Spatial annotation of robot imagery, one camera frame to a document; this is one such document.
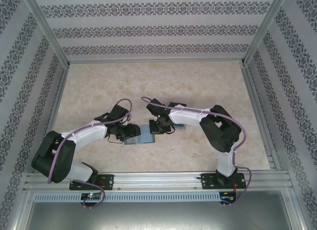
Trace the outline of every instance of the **bracket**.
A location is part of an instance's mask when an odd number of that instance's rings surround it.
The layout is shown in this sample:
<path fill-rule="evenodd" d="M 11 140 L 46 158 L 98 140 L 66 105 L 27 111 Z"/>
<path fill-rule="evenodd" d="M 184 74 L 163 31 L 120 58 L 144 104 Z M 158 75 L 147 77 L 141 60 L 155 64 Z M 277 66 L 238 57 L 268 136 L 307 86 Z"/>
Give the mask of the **bracket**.
<path fill-rule="evenodd" d="M 225 186 L 218 181 L 218 175 L 216 173 L 203 173 L 198 179 L 202 180 L 203 189 L 234 189 L 234 183 L 236 183 L 237 189 L 246 188 L 246 180 L 243 173 L 233 175 L 231 182 Z"/>
<path fill-rule="evenodd" d="M 112 190 L 114 175 L 112 174 L 99 174 L 97 176 L 96 185 L 102 187 L 104 190 Z M 87 184 L 81 184 L 75 181 L 71 181 L 69 184 L 70 190 L 99 190 L 96 187 L 92 187 Z"/>

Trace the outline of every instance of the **damask pattern stripe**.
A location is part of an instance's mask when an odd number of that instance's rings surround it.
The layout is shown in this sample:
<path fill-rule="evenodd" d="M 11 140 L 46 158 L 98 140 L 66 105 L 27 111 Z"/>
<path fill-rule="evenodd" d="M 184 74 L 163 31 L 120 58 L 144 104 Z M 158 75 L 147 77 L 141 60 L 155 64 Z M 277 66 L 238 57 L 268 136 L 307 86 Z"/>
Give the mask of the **damask pattern stripe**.
<path fill-rule="evenodd" d="M 305 143 L 308 146 L 308 150 L 311 153 L 311 158 L 314 160 L 314 164 L 317 165 L 317 135 L 314 133 L 312 123 L 308 119 L 305 109 L 302 107 L 301 99 L 297 95 L 291 76 L 288 74 L 282 57 L 278 52 L 275 42 L 269 32 L 267 32 L 264 36 L 263 42 L 268 54 L 270 55 L 274 68 L 276 69 L 276 73 L 281 81 L 281 85 L 285 91 L 286 97 L 288 98 L 294 117 L 297 120 L 297 124 L 299 125 L 299 129 L 305 139 Z"/>
<path fill-rule="evenodd" d="M 258 73 L 260 75 L 260 78 L 262 80 L 262 84 L 265 88 L 265 92 L 267 95 L 267 98 L 269 100 L 269 103 L 271 105 L 272 112 L 275 116 L 275 121 L 278 126 L 278 130 L 281 135 L 281 139 L 284 143 L 284 147 L 286 149 L 286 153 L 289 156 L 290 164 L 293 168 L 293 171 L 295 173 L 295 178 L 298 182 L 298 185 L 300 187 L 301 194 L 303 196 L 303 199 L 306 203 L 306 208 L 310 213 L 310 217 L 313 220 L 313 225 L 315 228 L 317 228 L 317 203 L 315 197 L 313 197 L 313 189 L 309 186 L 310 183 L 307 180 L 307 174 L 305 172 L 305 168 L 302 164 L 301 159 L 298 157 L 298 152 L 296 150 L 296 146 L 294 145 L 294 141 L 292 139 L 292 135 L 289 132 L 289 128 L 287 127 L 287 123 L 284 118 L 284 114 L 281 110 L 280 103 L 277 99 L 276 93 L 273 89 L 273 85 L 270 81 L 270 78 L 267 74 L 267 70 L 265 67 L 265 64 L 263 63 L 263 60 L 261 58 L 261 55 L 259 51 L 256 51 L 256 53 L 253 56 L 253 59 L 256 63 Z"/>
<path fill-rule="evenodd" d="M 66 55 L 245 53 L 249 44 L 167 44 L 63 47 Z"/>
<path fill-rule="evenodd" d="M 12 49 L 9 51 L 6 60 L 3 63 L 0 71 L 0 102 L 2 102 L 2 97 L 5 95 L 5 91 L 11 83 L 11 79 L 20 64 L 23 54 L 33 36 L 33 33 L 37 27 L 37 22 L 33 15 L 30 13 L 26 19 L 23 27 L 14 41 Z"/>
<path fill-rule="evenodd" d="M 16 11 L 16 8 L 22 0 L 1 0 L 0 3 L 0 34 L 3 33 L 6 25 L 11 19 L 11 16 Z"/>
<path fill-rule="evenodd" d="M 317 32 L 317 0 L 295 0 L 299 8 L 302 9 L 303 14 L 307 18 L 308 22 L 314 32 Z"/>
<path fill-rule="evenodd" d="M 132 26 L 53 29 L 58 39 L 143 36 L 255 35 L 257 25 Z"/>
<path fill-rule="evenodd" d="M 280 9 L 275 17 L 275 22 L 282 32 L 284 39 L 291 50 L 297 66 L 306 79 L 309 89 L 312 91 L 315 101 L 317 102 L 317 72 L 316 65 L 313 63 L 311 56 L 305 49 L 302 40 L 299 38 L 290 19 L 285 11 Z"/>
<path fill-rule="evenodd" d="M 50 92 L 51 85 L 53 83 L 53 79 L 56 73 L 56 69 L 58 66 L 58 58 L 56 55 L 54 55 L 52 62 L 50 64 L 48 73 L 46 75 L 43 87 L 41 89 L 37 104 L 35 106 L 35 109 L 33 111 L 33 115 L 31 117 L 31 121 L 29 123 L 29 127 L 27 129 L 25 138 L 23 140 L 23 145 L 21 146 L 21 150 L 19 152 L 19 156 L 16 160 L 16 164 L 14 166 L 14 171 L 12 172 L 12 177 L 9 181 L 9 186 L 7 187 L 8 191 L 4 195 L 4 201 L 1 204 L 1 210 L 0 210 L 0 229 L 5 229 L 6 224 L 8 223 L 10 213 L 13 208 L 13 201 L 16 198 L 16 193 L 18 191 L 18 187 L 21 183 L 22 173 L 24 172 L 26 162 L 29 157 L 30 150 L 32 148 L 32 143 L 34 140 L 34 137 L 36 135 L 36 131 L 38 129 L 38 125 L 40 123 L 41 116 L 43 114 L 43 110 L 45 107 L 45 103 L 47 101 L 47 97 Z M 57 91 L 55 93 L 53 104 L 55 103 L 58 89 L 61 83 L 61 79 L 63 77 L 63 74 L 61 75 Z M 50 111 L 49 119 L 51 118 L 51 114 L 53 112 L 53 109 Z"/>
<path fill-rule="evenodd" d="M 35 53 L 34 59 L 31 63 L 25 80 L 23 81 L 23 85 L 21 87 L 17 100 L 14 103 L 14 108 L 12 109 L 12 113 L 9 116 L 9 120 L 6 122 L 7 126 L 5 126 L 4 128 L 0 140 L 0 171 L 2 171 L 2 166 L 5 163 L 5 157 L 7 156 L 8 151 L 11 148 L 11 143 L 20 124 L 20 119 L 22 118 L 22 114 L 24 113 L 26 104 L 31 95 L 34 83 L 36 81 L 37 75 L 40 71 L 41 65 L 49 46 L 50 44 L 44 36 L 41 40 L 38 50 Z"/>
<path fill-rule="evenodd" d="M 189 14 L 265 14 L 270 3 L 264 2 L 158 2 L 43 5 L 46 18 L 105 17 Z"/>

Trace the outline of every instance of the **cable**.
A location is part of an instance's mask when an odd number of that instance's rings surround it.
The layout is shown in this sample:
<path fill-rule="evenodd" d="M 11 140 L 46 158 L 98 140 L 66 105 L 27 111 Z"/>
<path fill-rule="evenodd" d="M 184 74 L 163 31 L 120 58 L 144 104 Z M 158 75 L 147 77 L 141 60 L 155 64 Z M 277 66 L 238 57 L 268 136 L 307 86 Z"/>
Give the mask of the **cable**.
<path fill-rule="evenodd" d="M 73 134 L 76 134 L 77 132 L 79 132 L 79 131 L 81 131 L 81 130 L 84 130 L 84 129 L 86 129 L 86 128 L 91 128 L 91 127 L 94 127 L 94 126 L 101 126 L 101 125 L 105 125 L 105 124 L 111 124 L 111 123 L 120 122 L 121 120 L 124 120 L 126 117 L 128 117 L 128 116 L 130 115 L 130 113 L 131 113 L 131 111 L 132 111 L 132 102 L 131 102 L 131 100 L 129 100 L 129 99 L 126 99 L 126 98 L 121 99 L 121 100 L 119 100 L 119 101 L 116 103 L 116 105 L 119 104 L 121 101 L 124 101 L 124 100 L 126 100 L 126 101 L 128 101 L 128 102 L 130 103 L 130 109 L 129 109 L 128 113 L 127 113 L 125 116 L 123 116 L 122 118 L 119 118 L 119 119 L 114 120 L 114 121 L 109 121 L 109 122 L 101 122 L 101 123 L 89 124 L 89 125 L 87 125 L 87 126 L 81 127 L 81 128 L 79 128 L 79 129 L 73 131 L 73 133 L 69 134 L 68 136 L 66 136 L 66 137 L 61 141 L 61 143 L 59 144 L 59 146 L 58 146 L 58 148 L 57 148 L 57 150 L 56 150 L 56 153 L 55 153 L 55 156 L 54 156 L 52 165 L 51 165 L 51 169 L 50 169 L 50 173 L 49 173 L 49 179 L 48 179 L 48 183 L 49 183 L 49 184 L 52 182 L 52 175 L 53 175 L 53 172 L 54 172 L 54 168 L 55 168 L 55 164 L 56 164 L 57 157 L 58 157 L 58 155 L 59 155 L 59 152 L 60 152 L 62 146 L 63 146 L 64 143 L 67 141 L 67 139 L 70 138 Z M 98 202 L 97 204 L 95 204 L 94 206 L 86 206 L 86 205 L 85 205 L 85 202 L 86 202 L 87 199 L 84 199 L 84 202 L 83 202 L 84 208 L 93 209 L 93 208 L 95 208 L 95 207 L 101 205 L 101 203 L 105 200 L 106 193 L 105 193 L 105 190 L 104 190 L 102 187 L 100 187 L 100 186 L 98 186 L 98 185 L 96 185 L 96 184 L 84 182 L 84 181 L 81 181 L 81 180 L 74 180 L 74 181 L 75 181 L 75 182 L 78 182 L 78 183 L 81 183 L 81 184 L 86 184 L 86 185 L 90 185 L 90 186 L 96 187 L 96 188 L 100 189 L 101 192 L 103 193 L 103 197 L 102 197 L 101 201 Z"/>
<path fill-rule="evenodd" d="M 106 193 L 105 193 L 105 190 L 104 190 L 101 186 L 96 185 L 96 184 L 91 184 L 91 183 L 88 183 L 88 182 L 83 182 L 83 181 L 81 181 L 81 180 L 74 180 L 74 181 L 75 181 L 75 182 L 78 182 L 78 183 L 81 183 L 81 184 L 86 184 L 86 185 L 90 185 L 90 186 L 96 187 L 96 188 L 100 189 L 100 191 L 103 193 L 103 197 L 102 197 L 101 201 L 99 201 L 99 202 L 98 202 L 97 204 L 95 204 L 94 206 L 87 206 L 87 205 L 85 205 L 85 202 L 86 202 L 87 199 L 84 199 L 84 202 L 83 202 L 84 208 L 93 209 L 93 208 L 95 208 L 95 207 L 101 205 L 101 203 L 105 200 L 105 198 L 106 198 Z"/>
<path fill-rule="evenodd" d="M 110 138 L 110 136 L 108 137 L 108 142 L 109 143 L 116 143 L 116 144 L 122 144 L 123 143 L 123 141 L 122 142 L 111 142 L 111 141 L 109 141 L 109 138 Z"/>
<path fill-rule="evenodd" d="M 166 134 L 173 134 L 173 133 L 175 132 L 175 127 L 174 127 L 174 125 L 171 124 L 170 126 L 174 129 L 174 131 L 172 131 L 172 132 L 164 132 L 164 133 L 166 133 Z"/>
<path fill-rule="evenodd" d="M 128 102 L 130 103 L 130 110 L 129 110 L 129 112 L 128 112 L 125 116 L 123 116 L 122 118 L 119 118 L 119 119 L 114 120 L 114 121 L 108 121 L 108 122 L 101 122 L 101 123 L 94 123 L 94 124 L 86 125 L 86 126 L 84 126 L 84 127 L 81 127 L 81 128 L 79 128 L 79 129 L 73 131 L 71 134 L 67 135 L 67 136 L 61 141 L 61 143 L 59 144 L 59 146 L 58 146 L 58 148 L 57 148 L 57 150 L 56 150 L 56 153 L 55 153 L 55 156 L 54 156 L 54 159 L 53 159 L 53 162 L 52 162 L 52 166 L 51 166 L 51 169 L 50 169 L 49 179 L 48 179 L 48 183 L 49 183 L 49 184 L 52 182 L 52 175 L 53 175 L 53 172 L 54 172 L 54 168 L 55 168 L 55 164 L 56 164 L 56 161 L 57 161 L 57 157 L 58 157 L 58 155 L 59 155 L 59 152 L 60 152 L 62 146 L 64 145 L 64 143 L 68 140 L 68 138 L 70 138 L 72 135 L 74 135 L 74 134 L 76 134 L 77 132 L 79 132 L 79 131 L 81 131 L 81 130 L 84 130 L 84 129 L 86 129 L 86 128 L 91 128 L 91 127 L 95 127 L 95 126 L 102 126 L 102 125 L 105 125 L 105 124 L 111 124 L 111 123 L 115 123 L 115 122 L 119 122 L 119 121 L 121 121 L 121 120 L 124 120 L 126 117 L 129 116 L 129 114 L 130 114 L 131 111 L 132 111 L 132 102 L 131 102 L 131 100 L 129 100 L 129 99 L 126 99 L 126 98 L 125 98 L 125 99 L 121 99 L 121 100 L 119 100 L 119 101 L 116 103 L 116 105 L 119 104 L 121 101 L 124 101 L 124 100 L 126 100 L 126 101 L 128 101 Z"/>
<path fill-rule="evenodd" d="M 161 107 L 161 108 L 165 108 L 165 109 L 181 110 L 181 111 L 182 111 L 182 110 L 185 110 L 185 111 L 191 111 L 191 112 L 195 112 L 195 113 L 199 113 L 199 114 L 208 114 L 208 115 L 214 115 L 214 116 L 223 117 L 223 118 L 226 118 L 226 119 L 228 119 L 228 120 L 234 122 L 235 124 L 237 124 L 237 125 L 241 128 L 241 130 L 242 130 L 242 132 L 243 132 L 243 139 L 242 139 L 242 141 L 241 141 L 236 147 L 233 148 L 232 164 L 233 164 L 236 168 L 238 168 L 238 169 L 245 169 L 245 170 L 249 171 L 250 177 L 249 177 L 248 183 L 247 183 L 247 185 L 246 185 L 246 188 L 245 188 L 244 191 L 242 192 L 240 198 L 237 199 L 233 204 L 239 202 L 240 199 L 241 199 L 241 197 L 243 197 L 244 194 L 245 194 L 245 192 L 247 191 L 247 189 L 248 189 L 248 187 L 249 187 L 249 185 L 250 185 L 250 183 L 251 183 L 251 178 L 252 178 L 252 173 L 251 173 L 251 170 L 250 170 L 249 168 L 236 166 L 236 160 L 235 160 L 235 159 L 236 159 L 236 150 L 237 150 L 239 147 L 241 147 L 241 146 L 245 143 L 245 141 L 246 141 L 246 139 L 247 139 L 247 132 L 246 132 L 245 128 L 242 126 L 242 124 L 241 124 L 240 122 L 238 122 L 237 120 L 235 120 L 234 118 L 229 117 L 229 116 L 227 116 L 227 115 L 223 115 L 223 114 L 218 114 L 218 113 L 214 113 L 214 112 L 210 112 L 210 111 L 201 111 L 201 112 L 200 112 L 200 111 L 198 111 L 197 109 L 191 109 L 191 108 L 180 108 L 180 107 L 169 107 L 169 106 L 166 106 L 166 105 L 158 105 L 158 104 L 152 103 L 152 102 L 151 102 L 152 100 L 151 100 L 149 97 L 145 97 L 145 96 L 142 96 L 142 97 L 141 97 L 141 100 L 143 100 L 144 102 L 146 102 L 146 103 L 148 103 L 148 104 L 150 104 L 150 105 L 157 106 L 157 107 Z"/>

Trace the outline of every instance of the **enclosure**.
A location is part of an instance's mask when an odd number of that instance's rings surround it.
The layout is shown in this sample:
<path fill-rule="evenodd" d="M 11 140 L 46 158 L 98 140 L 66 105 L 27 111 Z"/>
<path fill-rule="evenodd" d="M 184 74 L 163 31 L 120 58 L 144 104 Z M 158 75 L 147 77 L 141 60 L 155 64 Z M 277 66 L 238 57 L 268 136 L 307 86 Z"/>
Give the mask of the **enclosure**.
<path fill-rule="evenodd" d="M 0 228 L 316 229 L 316 13 L 317 0 L 1 0 Z M 129 122 L 148 125 L 141 96 L 221 105 L 243 124 L 236 161 L 252 178 L 241 202 L 223 207 L 232 189 L 198 179 L 218 154 L 190 125 L 76 151 L 113 175 L 97 209 L 79 204 L 91 191 L 31 167 L 49 131 L 80 128 L 122 98 Z"/>

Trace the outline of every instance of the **metal frame bar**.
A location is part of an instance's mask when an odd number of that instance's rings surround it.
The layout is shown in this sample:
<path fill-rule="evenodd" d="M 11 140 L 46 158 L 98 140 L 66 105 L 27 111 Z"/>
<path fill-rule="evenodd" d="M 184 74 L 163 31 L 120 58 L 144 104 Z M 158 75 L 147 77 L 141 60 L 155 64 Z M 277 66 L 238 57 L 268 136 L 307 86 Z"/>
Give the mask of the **metal frame bar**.
<path fill-rule="evenodd" d="M 61 81 L 61 86 L 59 87 L 59 90 L 57 92 L 57 101 L 54 104 L 52 115 L 51 115 L 51 118 L 49 120 L 49 125 L 48 125 L 48 128 L 47 128 L 47 132 L 52 131 L 53 128 L 54 128 L 56 117 L 57 117 L 57 113 L 58 113 L 58 109 L 59 109 L 59 105 L 60 105 L 61 98 L 62 98 L 63 93 L 64 93 L 64 88 L 65 88 L 65 85 L 66 85 L 68 72 L 69 72 L 69 66 L 67 65 L 65 67 L 65 69 L 64 69 L 64 74 L 63 74 L 63 78 L 62 78 L 62 81 Z"/>
<path fill-rule="evenodd" d="M 34 203 L 35 194 L 28 191 L 21 194 L 21 198 L 16 210 L 11 230 L 24 230 L 26 229 L 29 216 L 31 214 L 32 206 Z"/>
<path fill-rule="evenodd" d="M 47 19 L 45 18 L 39 4 L 36 0 L 24 0 L 28 5 L 29 9 L 31 10 L 33 16 L 35 17 L 37 23 L 39 24 L 40 28 L 42 29 L 44 35 L 46 36 L 47 40 L 49 41 L 50 45 L 52 46 L 55 54 L 57 55 L 59 61 L 62 63 L 63 67 L 67 67 L 69 61 L 66 57 L 65 52 L 63 51 L 61 45 L 59 44 L 52 28 L 50 27 Z"/>
<path fill-rule="evenodd" d="M 250 97 L 251 105 L 253 108 L 254 115 L 256 117 L 256 121 L 258 123 L 260 135 L 264 144 L 264 148 L 266 151 L 271 154 L 275 169 L 276 170 L 281 170 L 281 166 L 279 164 L 279 160 L 276 154 L 276 150 L 274 148 L 270 132 L 268 130 L 266 120 L 261 108 L 260 100 L 257 96 L 256 88 L 254 86 L 254 83 L 251 79 L 251 74 L 249 71 L 249 68 L 247 66 L 241 65 L 241 70 L 242 70 L 242 75 L 244 78 L 244 82 L 247 87 L 247 91 Z"/>
<path fill-rule="evenodd" d="M 119 193 L 210 193 L 228 190 L 204 190 L 201 181 L 197 179 L 205 172 L 140 172 L 140 173 L 102 173 L 113 174 L 113 190 L 111 194 Z M 248 172 L 243 172 L 246 181 Z M 11 230 L 25 229 L 31 213 L 34 198 L 37 193 L 55 193 L 60 196 L 69 193 L 87 193 L 90 191 L 71 191 L 69 181 L 58 184 L 47 184 L 47 178 L 40 173 L 27 175 L 22 197 Z M 306 230 L 307 226 L 299 208 L 299 203 L 288 171 L 253 171 L 253 178 L 248 191 L 281 191 L 285 207 L 294 230 Z"/>
<path fill-rule="evenodd" d="M 249 172 L 241 171 L 249 180 Z M 252 171 L 252 180 L 248 191 L 286 190 L 293 189 L 288 171 Z M 231 191 L 232 189 L 202 189 L 201 180 L 197 179 L 206 172 L 131 172 L 131 173 L 100 173 L 113 174 L 113 190 L 107 192 L 191 192 L 195 191 Z M 48 184 L 47 178 L 40 173 L 27 175 L 23 192 L 54 193 L 76 192 L 69 188 L 69 181 Z"/>
<path fill-rule="evenodd" d="M 286 211 L 293 229 L 308 230 L 294 189 L 281 191 Z"/>
<path fill-rule="evenodd" d="M 248 64 L 253 57 L 253 54 L 256 52 L 262 38 L 267 32 L 269 26 L 271 25 L 274 17 L 276 16 L 279 8 L 282 6 L 284 0 L 273 0 L 271 6 L 269 7 L 259 29 L 257 30 L 251 44 L 248 47 L 248 50 L 243 58 L 244 64 Z"/>
<path fill-rule="evenodd" d="M 132 63 L 132 62 L 188 62 L 188 61 L 234 61 L 240 58 L 171 58 L 171 59 L 111 59 L 111 60 L 72 60 L 70 64 L 94 64 L 94 63 Z"/>

